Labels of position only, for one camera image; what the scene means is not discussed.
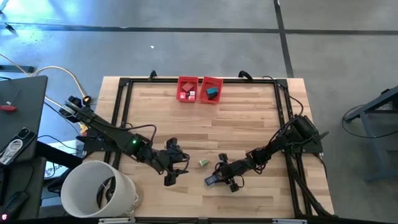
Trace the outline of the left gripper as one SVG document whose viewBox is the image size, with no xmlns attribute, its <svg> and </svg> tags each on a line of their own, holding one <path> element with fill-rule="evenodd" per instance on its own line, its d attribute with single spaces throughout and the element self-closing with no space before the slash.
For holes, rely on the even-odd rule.
<svg viewBox="0 0 398 224">
<path fill-rule="evenodd" d="M 164 177 L 165 186 L 176 184 L 178 175 L 187 173 L 187 165 L 183 169 L 174 169 L 176 163 L 187 163 L 187 154 L 177 149 L 177 138 L 170 138 L 166 142 L 166 150 L 159 150 L 155 154 L 155 161 L 160 167 L 157 173 L 161 175 L 165 171 L 167 172 Z"/>
</svg>

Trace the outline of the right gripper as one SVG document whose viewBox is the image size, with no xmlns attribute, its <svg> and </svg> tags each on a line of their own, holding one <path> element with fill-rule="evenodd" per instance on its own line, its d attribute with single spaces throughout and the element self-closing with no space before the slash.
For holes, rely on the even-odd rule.
<svg viewBox="0 0 398 224">
<path fill-rule="evenodd" d="M 245 159 L 237 160 L 228 164 L 228 157 L 225 153 L 218 154 L 219 162 L 215 165 L 214 175 L 218 175 L 218 183 L 229 185 L 231 192 L 237 192 L 240 186 L 233 180 L 235 176 L 243 175 L 249 170 Z"/>
</svg>

